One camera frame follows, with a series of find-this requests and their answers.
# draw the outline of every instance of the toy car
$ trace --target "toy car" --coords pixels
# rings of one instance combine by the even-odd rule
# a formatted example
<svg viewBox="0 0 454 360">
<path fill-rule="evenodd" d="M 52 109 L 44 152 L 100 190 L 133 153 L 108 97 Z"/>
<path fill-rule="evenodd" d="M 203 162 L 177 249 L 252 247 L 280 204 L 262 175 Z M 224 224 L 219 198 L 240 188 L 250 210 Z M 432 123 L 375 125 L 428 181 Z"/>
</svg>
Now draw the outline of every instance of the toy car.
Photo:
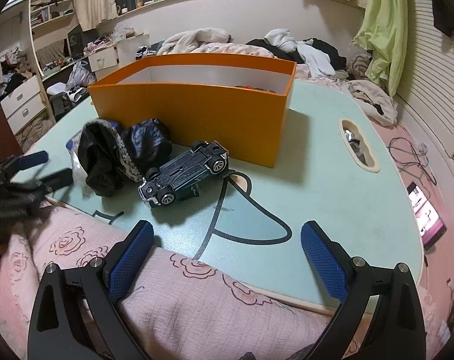
<svg viewBox="0 0 454 360">
<path fill-rule="evenodd" d="M 196 141 L 185 153 L 159 168 L 150 168 L 139 193 L 145 203 L 166 206 L 184 198 L 196 184 L 209 175 L 218 175 L 229 168 L 229 152 L 218 142 Z"/>
</svg>

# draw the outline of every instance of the black cable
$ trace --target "black cable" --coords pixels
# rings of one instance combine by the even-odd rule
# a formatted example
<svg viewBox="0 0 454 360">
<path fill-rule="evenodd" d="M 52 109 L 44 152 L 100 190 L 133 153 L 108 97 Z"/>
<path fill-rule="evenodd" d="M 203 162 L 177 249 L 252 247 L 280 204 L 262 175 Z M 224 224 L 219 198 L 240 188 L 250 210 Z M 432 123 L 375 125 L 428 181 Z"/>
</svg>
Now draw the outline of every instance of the black cable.
<svg viewBox="0 0 454 360">
<path fill-rule="evenodd" d="M 409 146 L 410 146 L 410 151 L 408 150 L 404 150 L 404 149 L 401 149 L 399 147 L 396 147 L 396 146 L 393 146 L 393 143 L 394 142 L 397 142 L 398 140 L 405 140 L 406 142 L 408 142 Z M 396 159 L 396 157 L 392 154 L 392 149 L 395 149 L 395 150 L 399 150 L 400 152 L 404 152 L 404 153 L 408 153 L 408 154 L 412 154 L 414 157 L 415 157 L 415 161 L 407 161 L 407 162 L 403 162 L 403 161 L 399 161 L 398 159 Z M 387 146 L 387 150 L 389 150 L 389 154 L 390 156 L 392 157 L 392 159 L 394 160 L 394 162 L 398 165 L 397 168 L 399 169 L 400 172 L 405 172 L 407 173 L 408 175 L 411 175 L 412 177 L 416 178 L 419 180 L 421 186 L 423 187 L 424 191 L 428 193 L 429 196 L 426 196 L 427 199 L 430 199 L 431 197 L 431 193 L 430 191 L 425 187 L 424 183 L 422 182 L 422 174 L 424 174 L 427 179 L 433 184 L 433 185 L 437 185 L 437 180 L 435 179 L 434 175 L 429 173 L 427 171 L 427 168 L 429 166 L 429 159 L 427 158 L 427 155 L 426 154 L 422 154 L 421 152 L 417 152 L 413 146 L 413 144 L 411 143 L 410 140 L 408 140 L 407 138 L 404 138 L 404 137 L 397 137 L 397 138 L 392 138 L 389 142 L 389 145 Z M 410 167 L 410 166 L 416 166 L 418 167 L 419 169 L 421 169 L 421 175 L 420 176 L 417 176 L 413 173 L 411 173 L 410 171 L 408 171 L 407 169 Z"/>
</svg>

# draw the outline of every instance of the phone screen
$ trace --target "phone screen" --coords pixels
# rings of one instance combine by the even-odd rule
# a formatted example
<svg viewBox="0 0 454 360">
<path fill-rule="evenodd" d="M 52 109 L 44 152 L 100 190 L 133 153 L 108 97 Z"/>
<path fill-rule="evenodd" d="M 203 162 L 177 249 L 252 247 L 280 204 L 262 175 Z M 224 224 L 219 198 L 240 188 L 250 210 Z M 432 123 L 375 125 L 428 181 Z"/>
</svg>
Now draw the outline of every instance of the phone screen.
<svg viewBox="0 0 454 360">
<path fill-rule="evenodd" d="M 446 232 L 446 228 L 433 205 L 415 183 L 409 185 L 407 192 L 415 213 L 417 227 L 421 233 L 424 249 L 427 251 Z"/>
</svg>

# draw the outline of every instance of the open box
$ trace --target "open box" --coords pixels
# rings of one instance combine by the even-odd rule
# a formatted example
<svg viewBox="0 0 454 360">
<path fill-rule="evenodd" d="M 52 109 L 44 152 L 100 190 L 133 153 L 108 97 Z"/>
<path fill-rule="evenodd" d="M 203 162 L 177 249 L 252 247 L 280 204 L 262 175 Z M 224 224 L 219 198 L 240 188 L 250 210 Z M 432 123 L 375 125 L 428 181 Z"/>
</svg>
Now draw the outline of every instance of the open box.
<svg viewBox="0 0 454 360">
<path fill-rule="evenodd" d="M 216 140 L 233 158 L 273 167 L 295 67 L 251 55 L 151 56 L 97 81 L 89 92 L 99 117 L 123 128 L 159 118 L 174 143 Z"/>
</svg>

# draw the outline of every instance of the pink cloth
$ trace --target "pink cloth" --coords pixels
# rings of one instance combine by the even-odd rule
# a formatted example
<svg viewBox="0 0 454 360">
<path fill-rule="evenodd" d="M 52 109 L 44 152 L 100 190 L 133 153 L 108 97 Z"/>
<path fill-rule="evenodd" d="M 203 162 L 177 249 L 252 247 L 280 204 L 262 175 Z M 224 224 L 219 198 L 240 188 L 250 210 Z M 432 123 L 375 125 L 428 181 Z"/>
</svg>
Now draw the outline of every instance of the pink cloth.
<svg viewBox="0 0 454 360">
<path fill-rule="evenodd" d="M 408 139 L 415 147 L 414 137 L 399 124 L 391 127 L 382 127 L 372 122 L 382 141 L 386 146 L 389 145 L 393 138 L 402 137 Z M 408 142 L 403 139 L 394 142 L 393 146 L 399 147 L 403 150 L 410 150 Z M 392 155 L 402 162 L 416 161 L 413 154 L 405 153 L 396 149 L 391 150 Z M 401 179 L 404 186 L 407 188 L 411 182 L 422 190 L 424 195 L 429 198 L 434 208 L 439 213 L 440 218 L 446 224 L 447 232 L 435 244 L 435 247 L 426 254 L 429 267 L 422 271 L 421 286 L 419 288 L 426 288 L 425 292 L 419 291 L 421 297 L 421 304 L 424 311 L 427 330 L 427 360 L 430 360 L 442 348 L 442 342 L 439 335 L 439 327 L 442 321 L 446 321 L 449 316 L 451 307 L 451 291 L 447 286 L 446 281 L 451 279 L 454 287 L 454 233 L 449 231 L 449 218 L 446 215 L 444 200 L 437 186 L 432 184 L 426 175 L 423 175 L 418 167 L 409 167 L 407 169 L 410 173 L 416 176 L 422 176 L 421 183 L 412 175 L 406 172 L 401 172 Z"/>
<path fill-rule="evenodd" d="M 47 219 L 25 224 L 34 229 L 29 240 L 11 238 L 0 266 L 0 311 L 24 350 L 38 273 L 50 262 L 64 269 L 84 266 L 125 237 L 91 216 L 62 207 L 44 210 L 50 212 Z M 211 266 L 157 247 L 119 309 L 140 344 L 162 360 L 236 360 L 246 352 L 257 360 L 287 359 L 314 343 L 330 319 L 257 294 Z M 357 350 L 365 328 L 348 352 Z"/>
</svg>

